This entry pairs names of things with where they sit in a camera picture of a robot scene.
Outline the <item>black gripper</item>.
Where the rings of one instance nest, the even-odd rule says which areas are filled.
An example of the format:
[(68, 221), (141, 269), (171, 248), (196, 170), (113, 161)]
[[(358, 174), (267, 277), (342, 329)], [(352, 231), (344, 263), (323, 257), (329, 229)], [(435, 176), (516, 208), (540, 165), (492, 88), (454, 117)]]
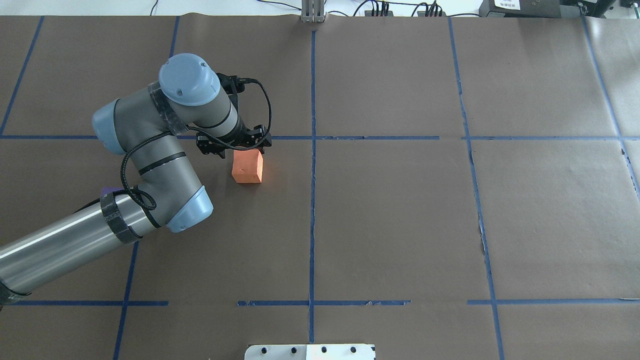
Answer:
[(224, 156), (226, 150), (259, 150), (263, 154), (265, 148), (273, 145), (273, 139), (268, 128), (262, 124), (254, 126), (253, 129), (240, 124), (224, 136), (214, 136), (210, 130), (197, 127), (196, 145), (204, 155)]

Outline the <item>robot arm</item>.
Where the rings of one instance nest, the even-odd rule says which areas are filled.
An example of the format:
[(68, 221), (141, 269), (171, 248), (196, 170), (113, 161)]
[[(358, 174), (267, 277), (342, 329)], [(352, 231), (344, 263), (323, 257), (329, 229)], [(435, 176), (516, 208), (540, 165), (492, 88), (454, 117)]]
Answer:
[(156, 229), (180, 233), (207, 219), (213, 203), (178, 137), (194, 132), (204, 155), (263, 153), (272, 145), (273, 109), (268, 105), (265, 125), (248, 128), (238, 111), (238, 94), (248, 84), (265, 89), (257, 79), (214, 71), (199, 55), (176, 54), (162, 64), (156, 81), (96, 111), (94, 134), (122, 157), (121, 190), (2, 246), (2, 305), (18, 303)]

